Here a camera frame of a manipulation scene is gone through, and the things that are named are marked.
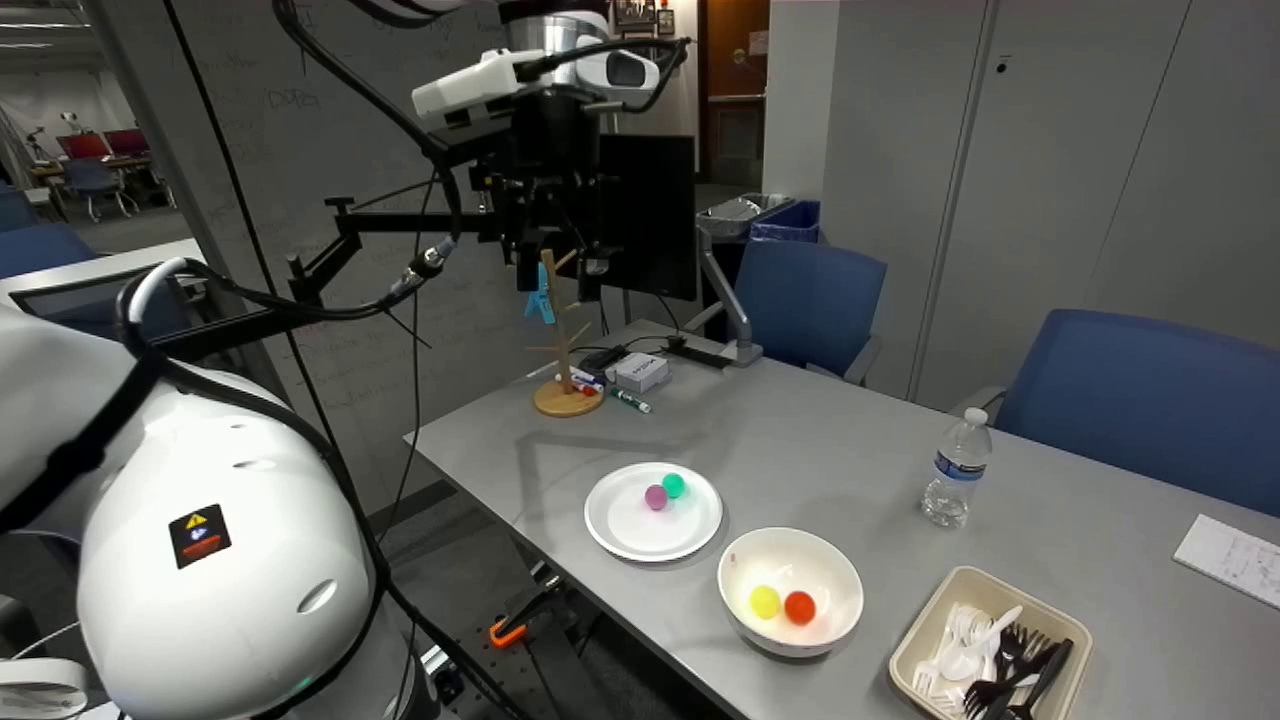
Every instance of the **sticker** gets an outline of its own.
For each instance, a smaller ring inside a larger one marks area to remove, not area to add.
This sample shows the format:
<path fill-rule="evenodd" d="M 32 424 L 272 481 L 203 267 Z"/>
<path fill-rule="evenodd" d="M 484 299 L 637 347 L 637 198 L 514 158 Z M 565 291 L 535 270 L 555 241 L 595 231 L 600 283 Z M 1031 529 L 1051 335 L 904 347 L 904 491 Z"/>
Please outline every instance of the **sticker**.
<path fill-rule="evenodd" d="M 231 549 L 231 531 L 218 505 L 171 518 L 169 540 L 174 569 L 199 562 L 203 554 Z"/>

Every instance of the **small tray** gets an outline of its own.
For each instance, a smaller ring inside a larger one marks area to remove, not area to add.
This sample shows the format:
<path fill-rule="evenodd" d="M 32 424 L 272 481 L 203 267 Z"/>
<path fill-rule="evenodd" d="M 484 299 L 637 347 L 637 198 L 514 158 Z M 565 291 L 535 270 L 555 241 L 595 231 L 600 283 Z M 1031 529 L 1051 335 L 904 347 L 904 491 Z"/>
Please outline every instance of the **small tray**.
<path fill-rule="evenodd" d="M 993 618 L 999 611 L 1009 611 L 1010 605 L 1023 605 L 1016 625 L 1023 625 L 1031 632 L 1043 632 L 1051 638 L 1073 638 L 1074 643 L 1066 668 L 1043 691 L 1039 711 L 1035 711 L 1035 720 L 1063 720 L 1066 709 L 1073 709 L 1074 683 L 1085 674 L 1089 652 L 1090 652 L 1090 632 L 1074 616 L 1043 605 L 1039 597 L 1020 591 L 1020 589 L 1002 582 L 999 577 L 979 573 L 973 562 L 950 569 L 949 578 L 927 597 L 927 605 L 918 608 L 916 625 L 906 629 L 906 635 L 896 643 L 896 652 L 888 660 L 892 683 L 913 704 L 918 704 L 927 715 L 939 715 L 939 720 L 954 715 L 954 711 L 931 704 L 931 697 L 913 686 L 916 662 L 936 654 L 936 643 L 945 635 L 950 605 L 973 605 L 973 608 L 988 611 Z"/>

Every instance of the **orange food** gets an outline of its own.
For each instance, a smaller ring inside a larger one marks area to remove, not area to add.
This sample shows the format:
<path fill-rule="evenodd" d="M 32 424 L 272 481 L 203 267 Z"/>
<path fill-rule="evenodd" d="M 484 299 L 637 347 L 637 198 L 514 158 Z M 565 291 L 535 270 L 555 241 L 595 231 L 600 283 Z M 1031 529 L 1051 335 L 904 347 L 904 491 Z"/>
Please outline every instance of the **orange food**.
<path fill-rule="evenodd" d="M 809 591 L 789 591 L 782 611 L 790 625 L 812 625 L 814 599 Z"/>

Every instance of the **white bowl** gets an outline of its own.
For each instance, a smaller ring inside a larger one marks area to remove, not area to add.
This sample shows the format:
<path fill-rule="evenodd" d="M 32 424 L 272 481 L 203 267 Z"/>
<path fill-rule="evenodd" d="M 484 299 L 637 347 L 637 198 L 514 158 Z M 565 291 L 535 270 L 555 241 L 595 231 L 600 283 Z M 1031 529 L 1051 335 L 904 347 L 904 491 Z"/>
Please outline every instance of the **white bowl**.
<path fill-rule="evenodd" d="M 754 529 L 730 540 L 717 569 L 720 599 L 741 635 L 789 660 L 827 654 L 864 616 L 864 578 L 840 549 L 801 529 Z M 753 591 L 809 591 L 814 616 L 790 625 L 782 611 L 764 618 Z"/>

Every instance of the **white plate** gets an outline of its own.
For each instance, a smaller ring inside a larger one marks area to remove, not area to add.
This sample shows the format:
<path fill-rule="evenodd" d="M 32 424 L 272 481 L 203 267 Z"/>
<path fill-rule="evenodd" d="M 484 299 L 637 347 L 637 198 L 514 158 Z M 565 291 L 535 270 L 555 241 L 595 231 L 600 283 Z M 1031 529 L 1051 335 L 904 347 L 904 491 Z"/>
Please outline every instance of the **white plate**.
<path fill-rule="evenodd" d="M 666 471 L 685 476 L 685 494 L 652 511 L 643 491 Z M 585 505 L 592 540 L 633 562 L 671 562 L 698 552 L 717 534 L 720 517 L 720 491 L 698 471 L 679 464 L 614 469 Z"/>

